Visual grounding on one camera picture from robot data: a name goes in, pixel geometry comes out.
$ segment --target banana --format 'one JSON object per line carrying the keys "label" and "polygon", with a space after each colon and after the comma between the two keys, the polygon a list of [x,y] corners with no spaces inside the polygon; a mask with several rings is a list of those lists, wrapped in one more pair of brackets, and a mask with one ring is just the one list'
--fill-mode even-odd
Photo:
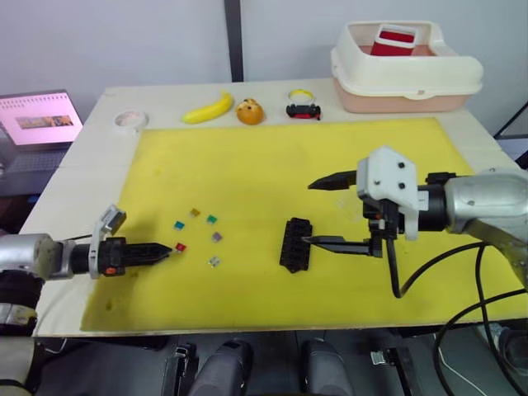
{"label": "banana", "polygon": [[229,111],[233,106],[233,97],[229,92],[222,91],[222,97],[212,105],[204,106],[199,109],[188,111],[183,115],[181,120],[186,124],[198,124],[207,120],[220,117],[223,113]]}

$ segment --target white wall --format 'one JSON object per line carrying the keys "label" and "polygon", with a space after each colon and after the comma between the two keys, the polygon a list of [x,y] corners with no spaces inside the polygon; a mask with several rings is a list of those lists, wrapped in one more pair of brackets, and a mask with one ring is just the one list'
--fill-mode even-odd
{"label": "white wall", "polygon": [[231,81],[223,0],[16,0],[0,11],[0,95]]}
{"label": "white wall", "polygon": [[490,133],[528,99],[526,0],[242,0],[246,81],[329,77],[348,21],[426,20],[484,66],[468,107]]}

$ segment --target laptop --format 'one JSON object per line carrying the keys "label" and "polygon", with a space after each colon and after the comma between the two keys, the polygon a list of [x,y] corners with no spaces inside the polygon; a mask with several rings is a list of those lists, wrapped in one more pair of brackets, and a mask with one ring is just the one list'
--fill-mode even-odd
{"label": "laptop", "polygon": [[0,96],[0,196],[40,194],[82,127],[65,90]]}

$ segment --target toy car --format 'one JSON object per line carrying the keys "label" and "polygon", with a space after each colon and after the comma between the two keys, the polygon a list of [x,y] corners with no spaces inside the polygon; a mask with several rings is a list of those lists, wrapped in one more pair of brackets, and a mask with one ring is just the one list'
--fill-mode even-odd
{"label": "toy car", "polygon": [[321,107],[311,105],[289,105],[286,107],[286,114],[290,118],[317,118],[321,120]]}

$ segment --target yellow mat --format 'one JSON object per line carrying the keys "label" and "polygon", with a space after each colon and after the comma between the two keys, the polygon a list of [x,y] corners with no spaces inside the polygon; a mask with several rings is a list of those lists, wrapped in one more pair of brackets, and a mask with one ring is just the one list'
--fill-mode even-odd
{"label": "yellow mat", "polygon": [[[308,271],[279,266],[285,222],[309,219],[314,234],[367,238],[355,189],[309,191],[313,180],[355,169],[387,144],[428,172],[471,173],[434,119],[143,132],[119,207],[130,243],[184,243],[183,254],[126,276],[101,278],[82,330],[347,328],[442,323],[477,301],[476,251],[434,266],[400,300],[383,259],[312,247]],[[189,212],[201,213],[192,218]],[[206,223],[208,215],[218,218]],[[175,221],[185,223],[176,231]],[[213,243],[214,232],[224,238]],[[396,243],[401,283],[426,260],[474,240],[420,233]],[[208,260],[217,256],[213,268]],[[521,287],[494,248],[484,254],[491,296]],[[492,318],[526,316],[526,297],[490,305]],[[479,318],[471,314],[468,320]]]}

